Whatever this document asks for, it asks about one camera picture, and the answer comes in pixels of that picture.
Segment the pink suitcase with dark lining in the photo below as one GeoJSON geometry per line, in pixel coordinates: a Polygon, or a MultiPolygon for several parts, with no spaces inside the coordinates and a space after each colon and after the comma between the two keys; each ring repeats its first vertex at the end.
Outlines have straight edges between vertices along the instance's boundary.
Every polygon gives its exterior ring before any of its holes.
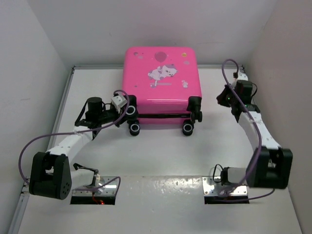
{"type": "Polygon", "coordinates": [[[125,119],[137,136],[143,124],[181,126],[190,136],[202,121],[202,91],[190,47],[137,46],[124,57],[122,89],[129,95],[125,119]]]}

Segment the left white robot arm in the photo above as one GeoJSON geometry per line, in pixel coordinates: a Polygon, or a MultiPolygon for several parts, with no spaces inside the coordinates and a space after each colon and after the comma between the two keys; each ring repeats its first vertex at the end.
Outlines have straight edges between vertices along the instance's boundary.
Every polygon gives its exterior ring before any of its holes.
{"type": "Polygon", "coordinates": [[[119,125],[129,106],[128,95],[115,94],[109,109],[106,109],[101,98],[88,98],[75,121],[73,131],[64,133],[65,139],[53,148],[34,155],[29,193],[64,200],[72,190],[99,190],[102,186],[98,183],[98,170],[74,164],[73,160],[102,129],[119,125]]]}

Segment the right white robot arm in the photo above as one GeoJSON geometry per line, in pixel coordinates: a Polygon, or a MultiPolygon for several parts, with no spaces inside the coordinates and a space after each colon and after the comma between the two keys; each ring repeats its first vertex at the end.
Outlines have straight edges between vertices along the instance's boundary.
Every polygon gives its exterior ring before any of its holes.
{"type": "Polygon", "coordinates": [[[282,148],[270,134],[260,109],[252,103],[252,89],[252,82],[237,80],[233,86],[226,84],[216,98],[219,105],[231,108],[253,149],[253,156],[240,183],[246,182],[251,188],[285,189],[293,154],[290,149],[282,148]]]}

